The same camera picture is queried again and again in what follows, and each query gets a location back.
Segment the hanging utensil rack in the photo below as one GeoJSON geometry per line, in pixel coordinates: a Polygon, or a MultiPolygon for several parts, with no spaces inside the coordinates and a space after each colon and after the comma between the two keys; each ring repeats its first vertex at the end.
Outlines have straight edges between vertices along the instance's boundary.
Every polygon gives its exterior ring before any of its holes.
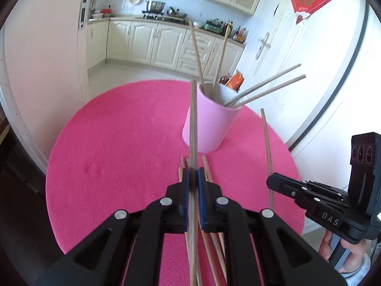
{"type": "Polygon", "coordinates": [[[90,0],[90,12],[91,12],[91,14],[93,14],[95,12],[96,3],[97,3],[97,0],[90,0]]]}

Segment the orange snack bags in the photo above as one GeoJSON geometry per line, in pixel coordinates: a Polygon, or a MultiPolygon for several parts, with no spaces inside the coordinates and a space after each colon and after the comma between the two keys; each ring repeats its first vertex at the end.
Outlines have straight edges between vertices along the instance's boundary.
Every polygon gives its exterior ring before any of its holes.
{"type": "Polygon", "coordinates": [[[219,83],[238,92],[243,81],[244,77],[242,73],[237,70],[233,75],[226,73],[220,77],[219,83]]]}

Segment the pink cylindrical utensil holder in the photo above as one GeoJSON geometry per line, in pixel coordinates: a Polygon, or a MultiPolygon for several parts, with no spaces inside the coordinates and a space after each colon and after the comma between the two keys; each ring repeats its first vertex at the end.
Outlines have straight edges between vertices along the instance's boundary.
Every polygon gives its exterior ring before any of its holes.
{"type": "Polygon", "coordinates": [[[217,150],[234,120],[239,108],[225,104],[237,96],[237,91],[225,85],[215,87],[211,82],[197,88],[198,152],[208,154],[217,150]]]}

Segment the door frame strike plate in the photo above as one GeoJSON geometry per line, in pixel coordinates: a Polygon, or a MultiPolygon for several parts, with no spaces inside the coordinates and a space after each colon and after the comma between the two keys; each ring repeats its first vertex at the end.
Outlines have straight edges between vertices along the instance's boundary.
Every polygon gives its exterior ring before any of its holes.
{"type": "Polygon", "coordinates": [[[79,30],[82,30],[89,20],[89,7],[90,7],[90,0],[81,0],[80,13],[79,13],[79,19],[78,19],[79,30]]]}

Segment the round pink table mat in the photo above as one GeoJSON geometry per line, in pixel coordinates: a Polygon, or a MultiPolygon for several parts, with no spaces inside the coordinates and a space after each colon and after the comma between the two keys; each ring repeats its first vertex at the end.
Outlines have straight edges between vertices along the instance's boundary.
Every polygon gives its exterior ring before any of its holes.
{"type": "MultiPolygon", "coordinates": [[[[152,80],[123,85],[80,109],[59,135],[48,160],[46,201],[57,243],[70,251],[113,212],[136,212],[178,181],[189,149],[181,132],[190,85],[152,80]]],[[[270,130],[275,172],[299,179],[295,162],[270,130]]],[[[243,108],[219,149],[207,157],[224,196],[255,212],[269,205],[261,117],[243,108]]]]}

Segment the red pot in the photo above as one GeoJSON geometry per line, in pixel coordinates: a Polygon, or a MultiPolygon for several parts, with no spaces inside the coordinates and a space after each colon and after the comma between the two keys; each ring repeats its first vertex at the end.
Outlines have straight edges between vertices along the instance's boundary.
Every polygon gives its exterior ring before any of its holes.
{"type": "Polygon", "coordinates": [[[103,14],[103,17],[111,17],[112,16],[112,9],[110,8],[110,6],[108,8],[103,8],[101,10],[102,14],[103,14]]]}

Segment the condiment bottles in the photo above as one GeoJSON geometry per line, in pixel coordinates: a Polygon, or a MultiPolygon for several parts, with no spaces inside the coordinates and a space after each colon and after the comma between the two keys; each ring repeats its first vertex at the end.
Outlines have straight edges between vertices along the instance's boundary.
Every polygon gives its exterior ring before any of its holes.
{"type": "Polygon", "coordinates": [[[226,21],[221,29],[221,35],[224,36],[228,32],[228,38],[233,41],[244,44],[248,37],[249,31],[246,28],[242,28],[241,26],[237,26],[234,28],[232,21],[226,21]]]}

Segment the steel stock pot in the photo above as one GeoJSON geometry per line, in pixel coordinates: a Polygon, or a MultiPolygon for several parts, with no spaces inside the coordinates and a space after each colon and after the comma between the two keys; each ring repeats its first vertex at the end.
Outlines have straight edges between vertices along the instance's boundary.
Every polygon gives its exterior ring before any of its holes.
{"type": "Polygon", "coordinates": [[[151,14],[161,14],[164,11],[165,2],[146,0],[146,11],[151,14]]]}

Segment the white door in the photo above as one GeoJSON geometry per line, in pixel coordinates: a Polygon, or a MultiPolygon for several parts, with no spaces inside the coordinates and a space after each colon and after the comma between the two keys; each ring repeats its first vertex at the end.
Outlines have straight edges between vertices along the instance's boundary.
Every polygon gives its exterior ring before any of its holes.
{"type": "Polygon", "coordinates": [[[368,13],[366,0],[332,0],[297,25],[291,0],[260,0],[246,21],[249,35],[238,63],[245,88],[299,63],[262,92],[306,75],[249,104],[255,112],[264,109],[268,123],[289,149],[312,130],[342,88],[359,53],[368,13]],[[270,47],[256,60],[259,39],[267,32],[270,47]]]}

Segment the lower kitchen cabinets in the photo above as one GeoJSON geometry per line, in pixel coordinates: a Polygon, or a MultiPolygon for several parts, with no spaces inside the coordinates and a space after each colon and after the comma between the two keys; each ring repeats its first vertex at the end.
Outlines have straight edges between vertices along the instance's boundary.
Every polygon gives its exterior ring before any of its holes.
{"type": "MultiPolygon", "coordinates": [[[[221,56],[223,37],[195,29],[203,78],[214,80],[221,56]]],[[[220,76],[232,74],[244,46],[229,40],[220,76]]],[[[186,26],[143,18],[91,19],[87,25],[87,69],[108,61],[150,65],[198,76],[191,31],[186,26]]]]}

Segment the wok pan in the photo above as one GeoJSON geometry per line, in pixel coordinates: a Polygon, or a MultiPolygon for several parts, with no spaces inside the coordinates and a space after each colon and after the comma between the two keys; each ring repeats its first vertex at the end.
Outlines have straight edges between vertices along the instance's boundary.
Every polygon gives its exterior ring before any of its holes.
{"type": "Polygon", "coordinates": [[[179,9],[175,10],[171,6],[167,9],[167,16],[172,18],[172,19],[181,19],[181,20],[187,18],[187,14],[186,13],[180,12],[179,9]]]}

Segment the green kitchen appliance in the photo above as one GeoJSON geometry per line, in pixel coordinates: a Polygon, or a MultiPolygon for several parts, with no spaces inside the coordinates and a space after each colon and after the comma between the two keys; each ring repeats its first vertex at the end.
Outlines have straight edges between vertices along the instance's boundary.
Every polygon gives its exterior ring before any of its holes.
{"type": "Polygon", "coordinates": [[[223,21],[219,19],[208,20],[202,25],[202,29],[215,34],[221,34],[223,21]]]}

